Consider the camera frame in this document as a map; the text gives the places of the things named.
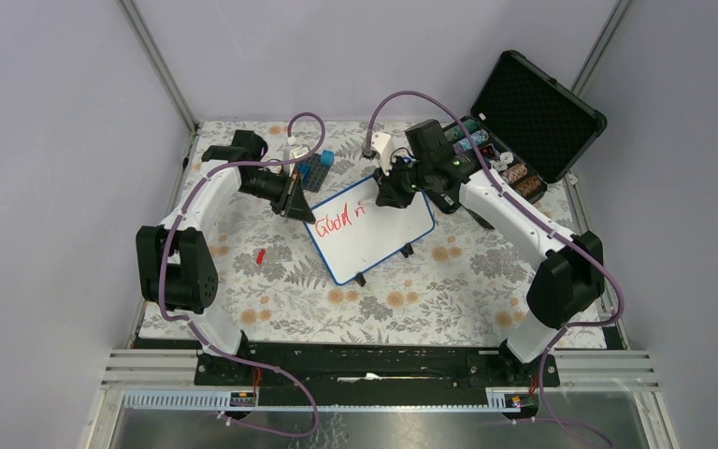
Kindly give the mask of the blue framed whiteboard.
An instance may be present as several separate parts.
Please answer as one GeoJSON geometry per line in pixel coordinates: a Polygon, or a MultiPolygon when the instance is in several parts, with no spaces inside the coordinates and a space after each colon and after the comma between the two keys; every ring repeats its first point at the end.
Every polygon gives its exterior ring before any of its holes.
{"type": "Polygon", "coordinates": [[[406,243],[413,245],[436,227],[425,193],[416,194],[405,209],[358,205],[362,199],[375,200],[377,193],[375,180],[368,176],[312,208],[316,221],[305,229],[337,285],[400,255],[406,243]]]}

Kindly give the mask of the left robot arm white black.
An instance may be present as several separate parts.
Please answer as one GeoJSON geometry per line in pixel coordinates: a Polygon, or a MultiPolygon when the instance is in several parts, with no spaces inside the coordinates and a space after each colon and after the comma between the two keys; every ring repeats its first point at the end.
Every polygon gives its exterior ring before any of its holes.
{"type": "Polygon", "coordinates": [[[155,303],[170,323],[188,327],[202,349],[219,355],[217,372],[230,384],[242,384],[252,372],[251,357],[239,351],[244,333],[231,315],[215,305],[219,275],[208,246],[220,212],[236,194],[266,201],[285,219],[314,224],[300,176],[265,160],[266,141],[237,130],[227,146],[212,145],[203,154],[203,177],[156,226],[136,233],[142,296],[155,303]]]}

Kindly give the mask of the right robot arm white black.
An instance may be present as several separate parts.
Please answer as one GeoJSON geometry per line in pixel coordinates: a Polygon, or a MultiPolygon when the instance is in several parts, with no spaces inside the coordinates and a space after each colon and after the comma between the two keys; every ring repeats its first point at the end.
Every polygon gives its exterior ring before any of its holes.
{"type": "Polygon", "coordinates": [[[421,194],[448,197],[516,247],[535,272],[525,296],[529,311],[503,341],[505,354],[498,361],[504,381],[524,384],[536,372],[535,359],[605,293],[601,240],[549,219],[506,184],[476,143],[457,152],[437,121],[419,123],[406,134],[410,154],[398,156],[389,135],[366,132],[363,156],[380,164],[376,204],[404,209],[421,194]]]}

